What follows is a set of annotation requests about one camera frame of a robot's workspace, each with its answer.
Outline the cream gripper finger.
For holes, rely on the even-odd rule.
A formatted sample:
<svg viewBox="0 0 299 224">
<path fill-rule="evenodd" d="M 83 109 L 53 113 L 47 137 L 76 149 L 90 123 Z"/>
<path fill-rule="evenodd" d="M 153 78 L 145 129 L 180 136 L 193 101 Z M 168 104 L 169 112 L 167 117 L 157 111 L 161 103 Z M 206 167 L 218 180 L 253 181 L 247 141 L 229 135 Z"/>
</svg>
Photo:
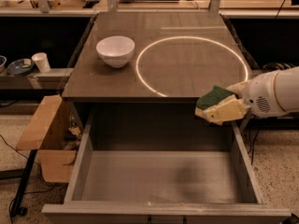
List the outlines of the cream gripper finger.
<svg viewBox="0 0 299 224">
<path fill-rule="evenodd" d="M 230 86 L 226 87 L 226 90 L 235 93 L 239 98 L 241 98 L 242 97 L 242 91 L 244 90 L 244 88 L 247 85 L 248 85 L 247 81 L 242 81 L 242 82 L 235 83 L 233 85 L 230 85 Z"/>
<path fill-rule="evenodd" d="M 235 95 L 228 96 L 205 110 L 205 118 L 209 122 L 222 125 L 225 121 L 243 119 L 249 112 L 249 105 Z"/>
</svg>

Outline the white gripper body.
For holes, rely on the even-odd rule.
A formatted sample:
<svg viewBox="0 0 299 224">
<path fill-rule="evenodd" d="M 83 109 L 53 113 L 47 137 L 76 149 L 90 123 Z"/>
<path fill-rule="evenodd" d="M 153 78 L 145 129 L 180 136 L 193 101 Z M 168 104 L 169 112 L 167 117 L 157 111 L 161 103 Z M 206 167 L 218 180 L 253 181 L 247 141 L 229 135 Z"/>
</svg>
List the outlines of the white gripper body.
<svg viewBox="0 0 299 224">
<path fill-rule="evenodd" d="M 285 111 L 278 104 L 275 84 L 278 71 L 264 73 L 251 79 L 242 90 L 242 98 L 250 112 L 259 118 L 280 117 Z"/>
</svg>

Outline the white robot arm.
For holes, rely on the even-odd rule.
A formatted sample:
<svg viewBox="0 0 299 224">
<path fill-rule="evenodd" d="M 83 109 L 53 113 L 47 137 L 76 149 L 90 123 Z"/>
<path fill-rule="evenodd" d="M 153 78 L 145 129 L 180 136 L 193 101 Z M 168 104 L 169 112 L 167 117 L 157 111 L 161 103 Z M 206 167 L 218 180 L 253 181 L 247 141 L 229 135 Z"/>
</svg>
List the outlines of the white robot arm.
<svg viewBox="0 0 299 224">
<path fill-rule="evenodd" d="M 243 119 L 248 113 L 259 118 L 282 117 L 299 111 L 299 67 L 264 73 L 227 88 L 233 94 L 205 109 L 203 117 L 222 125 Z"/>
</svg>

